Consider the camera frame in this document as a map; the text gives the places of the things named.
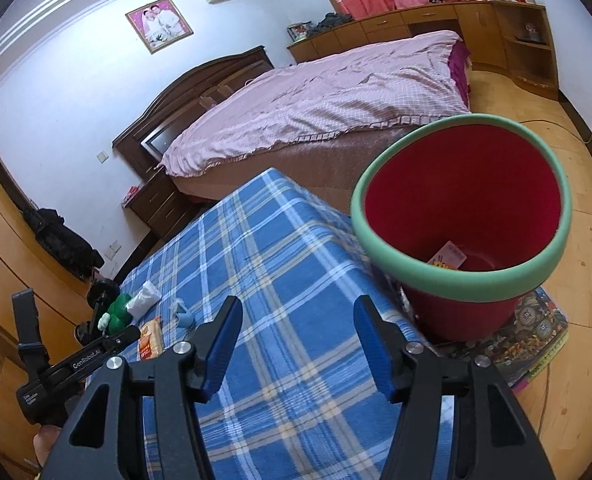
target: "green toy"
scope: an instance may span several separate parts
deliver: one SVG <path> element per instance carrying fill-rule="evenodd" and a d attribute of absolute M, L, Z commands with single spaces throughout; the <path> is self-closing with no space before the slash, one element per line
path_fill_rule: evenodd
<path fill-rule="evenodd" d="M 131 300 L 129 294 L 119 295 L 116 301 L 111 303 L 107 312 L 102 314 L 102 317 L 98 321 L 98 330 L 105 332 L 107 335 L 114 335 L 127 328 L 129 323 L 134 319 L 127 312 L 127 303 L 129 300 Z"/>

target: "picture frame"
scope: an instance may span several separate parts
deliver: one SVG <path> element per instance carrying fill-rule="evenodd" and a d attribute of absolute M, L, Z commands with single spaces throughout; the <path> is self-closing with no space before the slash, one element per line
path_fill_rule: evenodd
<path fill-rule="evenodd" d="M 172 0 L 156 0 L 127 12 L 125 16 L 150 54 L 193 35 L 189 23 Z"/>
<path fill-rule="evenodd" d="M 305 40 L 307 38 L 308 31 L 313 27 L 312 22 L 301 22 L 294 23 L 287 27 L 287 32 L 291 40 L 296 43 L 297 41 Z"/>

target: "green rim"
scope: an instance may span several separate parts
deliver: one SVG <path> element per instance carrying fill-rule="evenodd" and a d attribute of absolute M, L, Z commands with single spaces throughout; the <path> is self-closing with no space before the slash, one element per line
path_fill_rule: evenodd
<path fill-rule="evenodd" d="M 527 140 L 542 154 L 556 177 L 560 190 L 561 215 L 556 234 L 551 242 L 531 260 L 518 266 L 489 272 L 467 272 L 441 269 L 399 252 L 380 238 L 369 226 L 364 213 L 367 186 L 375 174 L 397 152 L 432 133 L 463 124 L 489 124 L 500 126 Z M 563 167 L 548 145 L 536 134 L 515 121 L 488 115 L 468 114 L 450 117 L 428 124 L 400 139 L 385 150 L 361 176 L 351 197 L 351 223 L 365 252 L 391 276 L 405 284 L 449 300 L 487 303 L 516 298 L 551 276 L 563 256 L 569 229 L 572 207 L 569 183 Z"/>

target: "pink blanket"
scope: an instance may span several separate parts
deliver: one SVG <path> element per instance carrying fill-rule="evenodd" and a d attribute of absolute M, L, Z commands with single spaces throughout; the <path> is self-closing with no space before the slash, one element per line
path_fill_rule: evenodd
<path fill-rule="evenodd" d="M 448 67 L 459 40 L 443 30 L 266 72 L 180 134 L 162 165 L 199 176 L 297 142 L 469 113 Z"/>

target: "wooden headboard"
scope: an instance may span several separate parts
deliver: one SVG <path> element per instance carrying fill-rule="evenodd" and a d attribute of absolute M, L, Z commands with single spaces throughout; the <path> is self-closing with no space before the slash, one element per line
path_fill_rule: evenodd
<path fill-rule="evenodd" d="M 171 140 L 212 106 L 272 68 L 263 46 L 192 68 L 165 88 L 142 116 L 113 141 L 113 149 L 148 181 L 156 173 L 161 150 Z"/>

